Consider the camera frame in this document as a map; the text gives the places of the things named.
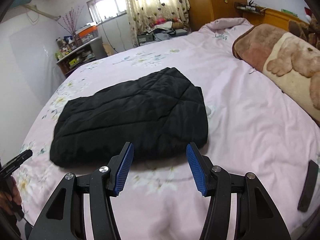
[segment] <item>stuffed animal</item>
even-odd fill
[[[289,32],[320,50],[320,24],[314,14],[309,25],[305,22],[289,21]]]

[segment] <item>bed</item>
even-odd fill
[[[308,212],[297,210],[308,162],[320,163],[320,129],[271,80],[233,57],[233,42],[251,27],[243,18],[219,19],[188,36],[131,49],[74,71],[42,109],[21,149],[34,153],[14,173],[26,220],[36,222],[66,173],[84,175],[98,168],[62,169],[49,161],[53,130],[67,101],[176,67],[203,91],[209,136],[202,154],[229,173],[254,172],[289,232],[301,226],[320,204],[318,179]],[[111,202],[123,240],[199,239],[209,205],[196,189],[185,156],[132,165],[123,192]],[[233,239],[235,215],[233,195],[228,239]],[[85,219],[87,239],[92,239],[88,211]]]

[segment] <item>metal screw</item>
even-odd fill
[[[215,172],[220,172],[221,171],[221,167],[220,166],[213,166],[212,170]]]
[[[99,169],[100,172],[107,172],[108,170],[109,170],[109,168],[107,166],[102,166]]]
[[[67,180],[72,179],[72,178],[73,178],[73,174],[72,174],[72,173],[68,173],[68,174],[65,176],[65,178],[66,178]]]
[[[252,172],[249,172],[247,174],[247,176],[248,176],[249,179],[255,179],[256,178],[256,175],[254,173],[252,173]]]

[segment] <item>black folded jacket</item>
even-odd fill
[[[64,107],[50,149],[60,167],[106,164],[125,142],[134,161],[185,153],[187,144],[207,142],[208,120],[200,87],[176,68],[76,98]]]

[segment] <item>beige curtain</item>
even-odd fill
[[[137,34],[149,31],[163,19],[189,23],[188,0],[126,0],[132,43],[138,45]]]

